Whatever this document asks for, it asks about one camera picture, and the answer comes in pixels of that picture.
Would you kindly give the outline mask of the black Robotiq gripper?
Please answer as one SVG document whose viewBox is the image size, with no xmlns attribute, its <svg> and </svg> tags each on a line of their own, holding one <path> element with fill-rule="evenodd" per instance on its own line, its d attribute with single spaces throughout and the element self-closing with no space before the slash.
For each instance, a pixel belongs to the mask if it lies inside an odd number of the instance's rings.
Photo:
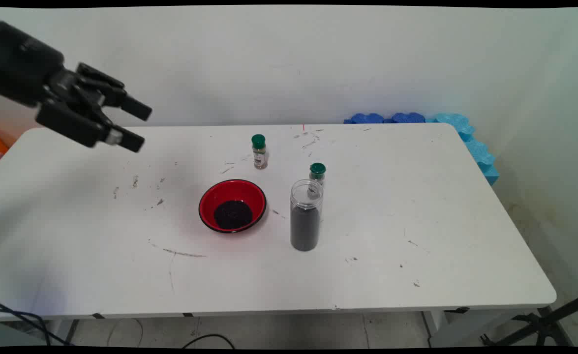
<svg viewBox="0 0 578 354">
<path fill-rule="evenodd" d="M 133 98 L 123 82 L 86 63 L 68 70 L 64 61 L 59 50 L 0 21 L 1 96 L 24 107 L 42 103 L 35 121 L 87 148 L 103 143 L 140 152 L 145 138 L 113 123 L 102 109 L 119 108 L 142 121 L 153 110 Z M 65 74 L 66 93 L 46 90 Z"/>
</svg>

